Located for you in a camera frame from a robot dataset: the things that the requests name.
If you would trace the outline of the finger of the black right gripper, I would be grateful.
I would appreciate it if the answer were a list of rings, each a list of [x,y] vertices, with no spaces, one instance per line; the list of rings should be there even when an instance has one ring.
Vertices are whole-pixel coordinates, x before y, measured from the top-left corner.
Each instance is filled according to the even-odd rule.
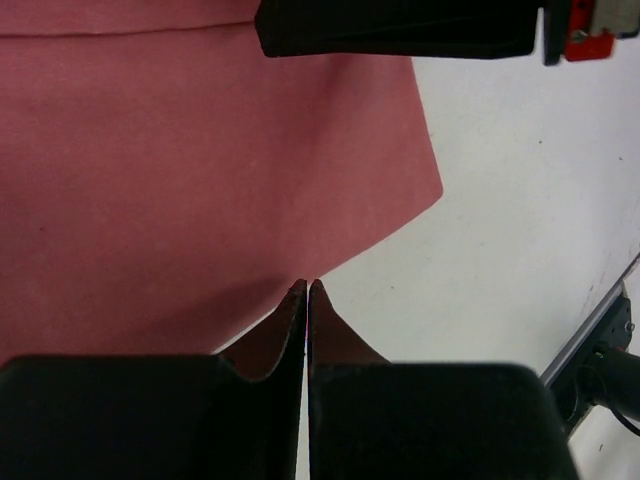
[[[264,54],[511,58],[533,51],[536,1],[262,1]]]

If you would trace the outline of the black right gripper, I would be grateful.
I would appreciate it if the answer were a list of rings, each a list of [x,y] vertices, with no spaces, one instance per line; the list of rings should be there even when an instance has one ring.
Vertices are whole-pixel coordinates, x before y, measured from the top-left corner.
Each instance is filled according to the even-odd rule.
[[[544,65],[612,56],[618,41],[639,36],[639,0],[543,1]]]

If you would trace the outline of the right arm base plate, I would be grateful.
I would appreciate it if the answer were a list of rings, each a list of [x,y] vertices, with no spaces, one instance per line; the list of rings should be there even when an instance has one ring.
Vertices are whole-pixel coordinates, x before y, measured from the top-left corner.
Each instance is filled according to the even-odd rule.
[[[596,406],[639,434],[639,356],[629,351],[639,320],[624,286],[638,268],[635,259],[541,375],[567,436]]]

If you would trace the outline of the pink t shirt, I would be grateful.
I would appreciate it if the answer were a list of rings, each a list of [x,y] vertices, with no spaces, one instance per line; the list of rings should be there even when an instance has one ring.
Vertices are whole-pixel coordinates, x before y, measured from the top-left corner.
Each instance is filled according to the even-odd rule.
[[[1,5],[1,356],[209,353],[432,206],[412,62],[254,1]]]

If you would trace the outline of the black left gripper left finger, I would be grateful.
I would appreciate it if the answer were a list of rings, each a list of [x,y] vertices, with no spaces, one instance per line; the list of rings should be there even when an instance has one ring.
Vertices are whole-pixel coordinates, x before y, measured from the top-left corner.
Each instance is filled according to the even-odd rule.
[[[30,355],[1,369],[5,479],[292,479],[306,283],[218,354]]]

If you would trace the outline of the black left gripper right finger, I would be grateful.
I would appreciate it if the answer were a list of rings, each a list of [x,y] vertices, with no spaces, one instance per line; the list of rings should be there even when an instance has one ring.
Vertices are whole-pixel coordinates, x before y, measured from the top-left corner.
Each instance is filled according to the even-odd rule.
[[[308,297],[314,479],[574,479],[548,389],[509,363],[393,363]]]

